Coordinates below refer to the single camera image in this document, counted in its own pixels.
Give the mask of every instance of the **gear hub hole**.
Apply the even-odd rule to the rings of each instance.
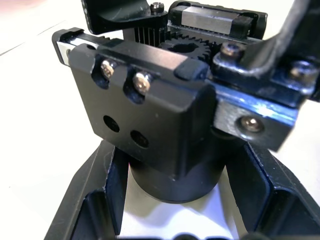
[[[168,50],[174,53],[186,54],[186,53],[192,53],[197,48],[198,46],[195,43],[189,43],[189,44],[177,44],[169,48]]]

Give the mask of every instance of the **mounting hole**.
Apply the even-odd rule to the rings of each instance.
[[[174,53],[192,53],[195,49],[197,49],[198,46],[195,43],[189,43],[189,44],[177,44],[173,47],[170,47],[168,50]]]
[[[174,240],[198,240],[198,238],[190,234],[181,234],[179,236],[176,236]]]
[[[105,115],[103,117],[103,121],[105,125],[115,133],[118,133],[120,131],[118,123],[112,117]]]
[[[86,47],[91,50],[96,50],[94,46],[87,44]]]
[[[139,131],[133,130],[130,132],[132,140],[141,148],[147,149],[149,147],[148,139]]]
[[[187,1],[179,2],[177,6],[191,7],[191,3]]]

